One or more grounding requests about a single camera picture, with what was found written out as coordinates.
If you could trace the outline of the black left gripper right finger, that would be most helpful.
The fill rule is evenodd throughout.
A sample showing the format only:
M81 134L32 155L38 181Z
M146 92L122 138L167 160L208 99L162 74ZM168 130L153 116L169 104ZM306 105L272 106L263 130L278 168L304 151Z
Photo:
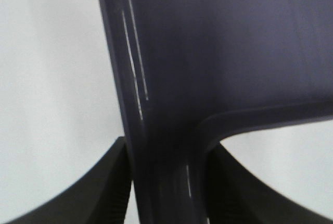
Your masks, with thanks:
M207 213L210 223L332 223L260 181L221 144L207 157Z

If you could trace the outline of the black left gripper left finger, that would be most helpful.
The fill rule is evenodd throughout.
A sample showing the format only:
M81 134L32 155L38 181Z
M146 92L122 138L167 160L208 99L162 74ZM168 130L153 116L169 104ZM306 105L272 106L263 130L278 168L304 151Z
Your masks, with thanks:
M11 223L124 223L131 182L126 140L119 137L76 183Z

